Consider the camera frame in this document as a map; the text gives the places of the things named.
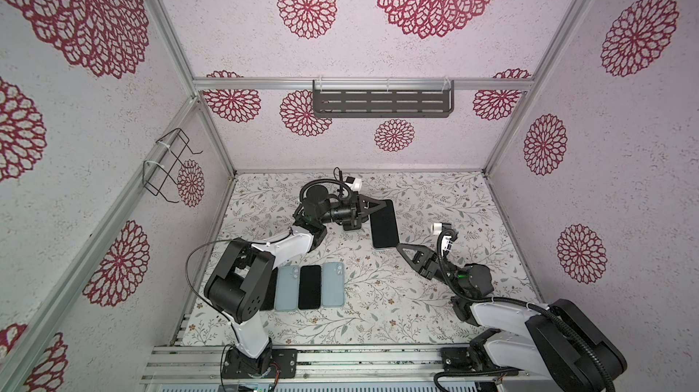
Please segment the leaf pattern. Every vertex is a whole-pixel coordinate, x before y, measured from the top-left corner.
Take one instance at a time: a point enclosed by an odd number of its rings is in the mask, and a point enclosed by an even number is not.
[[[510,236],[480,173],[376,173],[362,193],[391,199],[400,240],[434,246],[432,222],[451,222],[459,230],[450,257],[459,265],[482,263],[493,273],[495,294],[536,301]],[[219,239],[262,239],[292,223],[299,190],[328,174],[243,174],[238,176]],[[329,224],[323,244],[286,265],[345,264],[343,307],[263,311],[264,327],[275,344],[382,344],[467,342],[481,329],[462,323],[451,309],[451,292],[441,282],[420,277],[394,249],[375,251],[371,227],[345,232]],[[216,245],[204,282],[221,258]],[[208,306],[195,307],[183,345],[220,345],[234,341],[232,330]]]

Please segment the zip tie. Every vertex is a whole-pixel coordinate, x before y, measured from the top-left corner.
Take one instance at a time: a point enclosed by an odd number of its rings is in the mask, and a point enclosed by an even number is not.
[[[147,162],[147,163],[149,163],[149,164],[157,164],[158,166],[160,166],[160,168],[161,168],[162,170],[165,170],[165,166],[163,166],[162,164],[160,164],[160,163],[157,162],[157,161],[145,160],[145,162]]]

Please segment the table surface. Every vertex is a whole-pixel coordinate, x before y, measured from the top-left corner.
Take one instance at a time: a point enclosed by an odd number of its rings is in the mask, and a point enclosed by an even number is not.
[[[362,194],[391,199],[402,243],[434,247],[432,222],[459,231],[450,258],[481,263],[493,274],[495,294],[536,301],[529,279],[495,208],[483,175],[476,172],[362,174]],[[226,211],[219,239],[261,239],[293,221],[302,185],[321,174],[242,174]],[[395,249],[376,251],[370,223],[345,232],[328,224],[322,245],[287,265],[345,264],[345,306],[319,310],[262,311],[275,344],[391,344],[468,342],[481,329],[460,322],[451,292],[416,274]],[[216,245],[206,267],[211,275],[226,243]],[[181,345],[222,345],[233,331],[213,309],[197,301],[185,322]]]

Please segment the floral tablecloth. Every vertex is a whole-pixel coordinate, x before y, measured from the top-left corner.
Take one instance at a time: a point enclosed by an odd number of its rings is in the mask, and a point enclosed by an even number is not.
[[[432,222],[459,230],[450,258],[491,268],[496,295],[535,301],[520,258],[480,173],[362,174],[362,193],[392,199],[400,240],[433,247]],[[292,222],[299,190],[327,174],[243,174],[238,176],[220,239],[261,239]],[[345,232],[330,224],[323,244],[288,265],[345,264],[344,307],[263,311],[264,327],[276,344],[386,344],[467,342],[480,329],[460,322],[448,287],[410,269],[395,249],[375,251],[371,227]],[[206,268],[211,275],[226,244],[218,244]],[[235,337],[223,318],[197,302],[181,345],[221,345]]]

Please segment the black smartphone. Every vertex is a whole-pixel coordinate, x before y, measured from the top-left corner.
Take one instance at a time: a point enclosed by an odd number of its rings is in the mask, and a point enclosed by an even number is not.
[[[299,309],[320,308],[321,268],[319,265],[302,266],[299,276]]]
[[[398,243],[398,223],[393,201],[384,200],[386,207],[369,215],[371,222],[371,243],[374,249],[395,248]]]
[[[269,278],[269,286],[267,286],[267,292],[264,296],[264,301],[262,301],[262,306],[260,310],[267,311],[274,309],[274,297],[277,294],[277,275],[279,274],[279,268],[275,267],[272,271],[272,276]]]

